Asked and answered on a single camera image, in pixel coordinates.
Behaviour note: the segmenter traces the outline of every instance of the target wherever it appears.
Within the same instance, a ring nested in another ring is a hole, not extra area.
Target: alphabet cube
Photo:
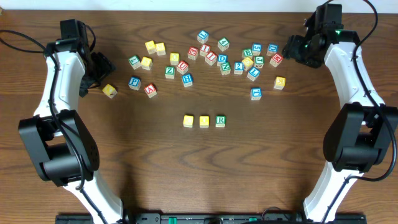
[[[166,76],[166,78],[174,79],[175,68],[174,68],[174,67],[171,67],[171,66],[166,66],[164,75]]]
[[[180,61],[180,54],[179,53],[170,53],[170,64],[178,65]]]
[[[251,100],[260,100],[262,96],[260,88],[253,88],[250,91]]]
[[[204,44],[207,42],[207,40],[209,39],[209,33],[207,33],[206,31],[202,30],[200,31],[200,33],[198,34],[198,41],[201,44]]]
[[[164,47],[164,43],[156,44],[156,53],[158,56],[166,54],[166,48]]]
[[[259,75],[260,75],[260,70],[254,68],[254,67],[251,68],[248,72],[248,78],[252,81],[255,81]]]
[[[193,116],[185,115],[183,125],[186,128],[192,128],[193,127]]]
[[[185,74],[188,71],[188,64],[184,61],[181,61],[177,65],[177,71],[181,73],[181,75]]]
[[[271,61],[269,63],[276,68],[282,62],[283,59],[284,59],[283,56],[276,53],[274,56],[272,56]]]
[[[242,51],[242,58],[243,59],[245,59],[245,58],[252,59],[253,58],[253,52],[251,51],[251,49],[244,49]]]
[[[256,68],[262,68],[264,66],[264,57],[263,56],[255,56],[254,57],[254,66]]]
[[[276,53],[278,53],[278,45],[269,44],[268,45],[268,50],[267,50],[267,56],[273,56]]]
[[[139,90],[141,87],[141,81],[139,78],[131,77],[129,81],[129,87],[133,90]]]
[[[211,47],[207,44],[203,44],[200,47],[200,56],[206,57],[206,55],[210,52]]]
[[[277,90],[283,90],[286,84],[286,78],[284,77],[276,77],[274,82],[274,88]]]
[[[226,123],[226,116],[217,115],[216,116],[216,128],[224,128]]]
[[[199,50],[196,47],[190,47],[188,50],[188,58],[196,60],[199,56]]]
[[[228,61],[227,55],[219,54],[217,58],[217,66],[220,66],[222,63],[226,63]]]
[[[181,76],[184,87],[192,86],[193,80],[191,74]]]
[[[229,62],[221,64],[220,70],[222,75],[228,75],[231,73],[231,65]]]
[[[108,96],[109,98],[114,98],[114,96],[116,96],[116,94],[118,93],[116,91],[116,89],[111,86],[110,84],[107,84],[103,89],[102,92],[105,93],[106,96]]]
[[[143,57],[141,60],[141,67],[146,70],[150,70],[152,68],[152,59]]]
[[[251,47],[251,51],[253,53],[253,56],[259,56],[262,50],[262,45],[261,44],[253,44]]]
[[[138,58],[137,55],[132,56],[132,57],[129,59],[129,62],[130,62],[131,67],[132,67],[134,70],[137,69],[137,68],[139,68],[139,67],[141,67],[141,63],[140,63],[139,58]]]
[[[243,63],[242,62],[235,62],[234,74],[235,75],[243,74]]]
[[[153,40],[146,42],[145,46],[147,47],[148,54],[153,54],[156,52],[156,46]]]
[[[229,40],[223,37],[221,40],[218,41],[218,48],[221,51],[225,51],[229,47]]]
[[[201,127],[201,128],[209,127],[209,116],[200,116],[199,117],[199,127]]]
[[[205,61],[207,62],[207,64],[212,66],[217,61],[217,54],[215,54],[214,52],[209,52],[206,55]]]
[[[149,84],[149,85],[145,86],[145,92],[149,96],[149,98],[152,98],[153,96],[155,96],[157,94],[156,88],[153,84]]]
[[[245,58],[242,60],[242,63],[243,63],[243,69],[247,71],[253,66],[254,62],[250,58]]]

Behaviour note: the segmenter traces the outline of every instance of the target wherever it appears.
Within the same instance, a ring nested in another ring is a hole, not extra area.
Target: wooden table
[[[104,85],[119,93],[112,100],[101,89],[80,99],[79,114],[97,142],[100,170],[110,188],[134,211],[164,213],[256,213],[270,206],[300,209],[323,169],[323,137],[338,114],[339,100],[326,68],[305,67],[284,60],[266,64],[252,82],[245,75],[221,76],[220,68],[187,58],[196,35],[210,33],[208,43],[218,54],[218,39],[227,37],[229,61],[253,42],[284,46],[292,34],[304,34],[309,13],[6,11],[2,29],[23,32],[46,44],[60,38],[59,21],[75,18],[90,25],[96,51],[117,70]],[[346,29],[364,37],[374,24],[371,14],[345,14]],[[385,102],[398,106],[398,16],[380,15],[373,36],[363,45],[363,58],[373,85]],[[35,48],[17,37],[11,44]],[[164,42],[167,55],[151,55],[151,71],[133,70],[128,58],[148,56],[144,42]],[[189,63],[193,86],[184,88],[180,75],[166,80],[169,54]],[[44,89],[47,66],[41,55],[0,45],[0,223],[53,223],[59,213],[86,213],[69,192],[39,179],[17,132],[20,119],[30,118]],[[131,76],[154,83],[158,94],[148,98],[143,87],[130,90]],[[273,90],[275,77],[287,79],[283,91]],[[252,87],[263,97],[251,101]],[[194,128],[183,128],[185,114],[194,114]],[[208,114],[210,128],[199,128]],[[225,114],[225,128],[215,128],[215,116]],[[374,166],[369,177],[387,169]],[[341,204],[341,212],[364,212],[369,223],[396,223],[397,172],[380,183],[357,182]]]

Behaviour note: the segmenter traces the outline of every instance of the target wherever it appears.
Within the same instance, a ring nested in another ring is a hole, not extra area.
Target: white backdrop
[[[326,0],[0,0],[4,9],[313,12]],[[372,12],[362,0],[336,0],[343,12]],[[380,13],[398,13],[398,0],[371,0]]]

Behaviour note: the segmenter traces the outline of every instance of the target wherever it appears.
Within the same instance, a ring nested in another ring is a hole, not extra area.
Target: black cable
[[[280,209],[279,207],[276,207],[276,206],[273,206],[273,207],[269,207],[269,208],[267,208],[262,214],[261,214],[261,220],[262,221],[265,221],[265,215],[269,212],[269,211],[271,211],[271,210],[279,210],[280,212],[282,212],[282,209]]]
[[[90,45],[90,52],[92,52],[95,47],[96,38],[95,38],[94,31],[91,29],[91,27],[89,25],[86,25],[86,27],[90,30],[91,34],[93,35],[93,43],[91,43],[91,45]]]
[[[0,30],[0,34],[3,33],[3,32],[4,33],[10,33],[10,34],[18,35],[20,37],[23,37],[23,38],[35,43],[37,46],[39,46],[41,49],[43,49],[43,51],[40,52],[40,53],[45,52],[47,55],[49,55],[49,57],[52,59],[52,61],[54,63],[54,77],[53,77],[52,84],[51,84],[50,98],[48,100],[48,103],[49,103],[49,106],[50,106],[49,108],[50,108],[50,112],[51,112],[52,118],[53,118],[55,124],[57,125],[57,128],[61,131],[61,133],[63,134],[63,137],[65,138],[65,140],[67,142],[67,144],[69,144],[72,147],[73,152],[75,153],[75,157],[77,159],[77,162],[78,162],[78,165],[79,165],[79,169],[80,169],[80,175],[81,175],[80,185],[78,187],[76,187],[76,190],[81,190],[83,188],[84,184],[85,184],[85,173],[84,173],[84,170],[83,170],[84,169],[83,168],[83,158],[81,157],[81,155],[79,155],[79,153],[78,153],[75,145],[73,144],[72,140],[69,138],[67,132],[62,127],[61,122],[59,121],[59,119],[55,115],[54,108],[53,108],[53,106],[54,106],[53,99],[54,99],[54,93],[55,93],[55,85],[57,83],[58,70],[59,70],[58,62],[55,59],[55,57],[52,55],[52,53],[49,52],[49,50],[47,50],[41,43],[39,43],[35,39],[33,39],[33,38],[31,38],[31,37],[29,37],[29,36],[27,36],[25,34],[21,34],[20,32],[13,31],[13,30]],[[12,49],[20,50],[20,51],[23,51],[23,52],[39,53],[39,52],[32,51],[32,50],[19,49],[17,47],[11,46],[11,45],[9,45],[7,43],[5,45],[10,47],[10,48],[12,48]]]
[[[101,219],[101,221],[104,224],[108,224],[105,220],[104,215],[102,214],[102,212],[99,210],[99,208],[93,203],[93,201],[90,199],[90,197],[87,195],[87,193],[81,189],[80,193],[84,196],[84,198],[87,200],[87,202],[90,204],[91,207],[94,208],[95,212],[97,213],[97,215],[99,216],[99,218]]]
[[[380,106],[377,104],[377,102],[374,100],[374,98],[371,96],[371,92],[368,90],[362,76],[361,76],[361,72],[359,71],[358,68],[358,63],[356,61],[356,59],[358,58],[358,56],[356,55],[356,52],[359,48],[359,46],[361,44],[363,44],[363,42],[365,42],[365,40],[373,33],[373,31],[376,29],[377,27],[377,23],[379,22],[379,17],[377,15],[377,11],[376,8],[372,5],[372,3],[370,3],[368,0],[363,0],[364,2],[366,2],[373,10],[374,16],[375,16],[375,22],[374,22],[374,26],[371,29],[371,31],[355,46],[354,51],[353,51],[353,63],[354,63],[354,68],[355,68],[355,72],[358,76],[359,81],[361,82],[361,85],[365,91],[365,95],[369,98],[369,100],[372,102],[372,104],[374,105],[374,108],[376,109],[377,114],[381,117],[381,119],[384,121],[384,123],[386,124],[386,127],[388,129],[390,138],[391,138],[391,143],[392,143],[392,159],[391,159],[391,163],[390,166],[388,168],[388,170],[381,175],[380,177],[376,177],[376,178],[369,178],[369,177],[358,177],[358,176],[349,176],[347,178],[345,178],[343,185],[341,185],[339,191],[337,191],[337,194],[335,195],[335,197],[333,198],[333,200],[331,201],[330,205],[328,206],[328,209],[326,210],[325,216],[323,217],[322,220],[322,224],[325,223],[326,218],[329,215],[329,212],[331,210],[331,208],[334,206],[334,204],[336,203],[338,197],[340,196],[340,194],[342,193],[342,191],[344,190],[344,188],[346,187],[346,185],[348,184],[349,180],[351,179],[358,179],[358,180],[365,180],[365,181],[370,181],[370,182],[377,182],[377,181],[381,181],[384,180],[385,178],[387,178],[391,172],[394,170],[394,167],[396,165],[396,160],[397,160],[397,141],[396,141],[396,137],[394,134],[394,130],[391,127],[391,124],[389,122],[389,120],[387,119],[387,117],[384,115],[384,113],[380,110]]]

